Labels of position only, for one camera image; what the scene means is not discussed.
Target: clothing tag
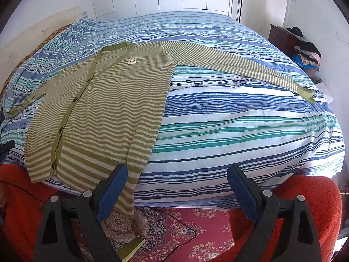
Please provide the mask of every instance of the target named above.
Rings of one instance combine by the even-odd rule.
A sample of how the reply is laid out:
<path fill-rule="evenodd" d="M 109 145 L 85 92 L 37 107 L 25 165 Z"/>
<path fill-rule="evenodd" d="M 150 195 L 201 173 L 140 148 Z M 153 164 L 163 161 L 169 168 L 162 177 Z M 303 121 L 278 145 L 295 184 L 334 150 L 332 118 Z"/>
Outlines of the clothing tag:
<path fill-rule="evenodd" d="M 131 58 L 128 60 L 128 64 L 135 64 L 137 61 L 137 58 Z"/>

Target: blue clamp pad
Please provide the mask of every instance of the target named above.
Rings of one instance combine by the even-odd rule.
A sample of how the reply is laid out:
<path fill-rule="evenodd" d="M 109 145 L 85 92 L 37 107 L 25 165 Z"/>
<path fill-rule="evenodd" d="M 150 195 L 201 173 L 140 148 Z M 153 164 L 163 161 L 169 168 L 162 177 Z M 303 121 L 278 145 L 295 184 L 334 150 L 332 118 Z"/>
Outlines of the blue clamp pad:
<path fill-rule="evenodd" d="M 247 185 L 247 182 L 251 179 L 248 179 L 244 175 L 237 164 L 231 164 L 230 166 L 228 166 L 226 176 L 245 217 L 253 220 L 254 222 L 257 222 L 259 219 L 259 204 L 255 196 L 251 192 L 249 186 Z"/>
<path fill-rule="evenodd" d="M 98 201 L 98 211 L 96 214 L 96 220 L 99 223 L 109 217 L 116 201 L 118 200 L 118 197 L 123 190 L 123 187 L 127 182 L 127 177 L 127 167 L 123 165 L 112 179 L 110 185 L 105 189 L 103 195 L 100 197 Z"/>

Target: red carpet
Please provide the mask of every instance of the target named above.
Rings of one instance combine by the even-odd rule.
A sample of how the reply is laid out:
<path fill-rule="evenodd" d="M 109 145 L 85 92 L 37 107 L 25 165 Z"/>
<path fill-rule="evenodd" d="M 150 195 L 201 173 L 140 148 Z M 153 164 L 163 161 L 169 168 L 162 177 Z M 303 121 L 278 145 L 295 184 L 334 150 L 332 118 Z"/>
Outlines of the red carpet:
<path fill-rule="evenodd" d="M 225 212 L 203 209 L 169 209 L 158 208 L 179 219 L 197 232 L 197 237 L 190 243 L 179 247 L 166 261 L 204 262 L 218 256 L 233 245 L 228 217 Z M 195 236 L 186 226 L 147 207 L 137 207 L 139 220 L 147 233 L 145 243 L 132 257 L 130 262 L 160 262 L 175 249 L 177 245 L 187 242 Z M 119 213 L 113 212 L 102 223 L 102 227 L 115 249 L 119 249 L 127 235 L 130 241 L 132 223 L 125 221 Z M 79 240 L 86 261 L 93 261 L 83 239 Z"/>

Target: blue striped duvet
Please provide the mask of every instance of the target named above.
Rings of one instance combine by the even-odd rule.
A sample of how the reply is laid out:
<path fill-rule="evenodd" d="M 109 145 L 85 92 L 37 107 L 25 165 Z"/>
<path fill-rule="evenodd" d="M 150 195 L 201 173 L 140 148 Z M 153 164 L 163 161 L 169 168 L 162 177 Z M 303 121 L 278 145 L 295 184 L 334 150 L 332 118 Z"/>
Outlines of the blue striped duvet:
<path fill-rule="evenodd" d="M 311 104 L 263 81 L 178 66 L 158 138 L 136 187 L 136 205 L 234 208 L 238 203 L 226 169 L 235 162 L 268 189 L 295 172 L 331 177 L 341 170 L 343 136 L 322 93 L 268 41 L 218 14 L 171 12 L 114 22 L 79 20 L 13 75 L 2 102 L 5 113 L 60 69 L 123 40 L 186 40 L 211 46 L 282 72 L 316 92 L 316 104 Z M 25 167 L 26 132 L 40 102 L 2 123 L 1 142 L 16 142 L 5 162 Z M 55 178 L 45 183 L 74 193 Z"/>

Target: bed sheet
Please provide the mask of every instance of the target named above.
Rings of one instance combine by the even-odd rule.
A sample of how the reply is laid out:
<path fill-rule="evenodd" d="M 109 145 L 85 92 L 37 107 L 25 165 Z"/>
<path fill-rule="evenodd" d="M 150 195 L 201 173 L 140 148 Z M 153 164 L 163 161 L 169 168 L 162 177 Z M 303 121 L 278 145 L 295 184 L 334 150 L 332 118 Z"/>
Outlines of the bed sheet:
<path fill-rule="evenodd" d="M 226 180 L 238 163 L 264 189 L 292 174 L 332 177 L 341 170 L 344 141 L 322 93 L 288 57 L 229 17 L 170 12 L 101 22 L 82 19 L 27 60 L 7 85 L 5 115 L 41 83 L 103 46 L 181 40 L 254 60 L 313 88 L 316 104 L 263 81 L 196 67 L 176 67 L 152 155 L 135 190 L 144 206 L 232 209 L 237 200 Z M 1 142 L 15 140 L 4 162 L 26 166 L 24 141 L 41 99 L 1 125 Z M 55 178 L 45 182 L 76 193 Z"/>

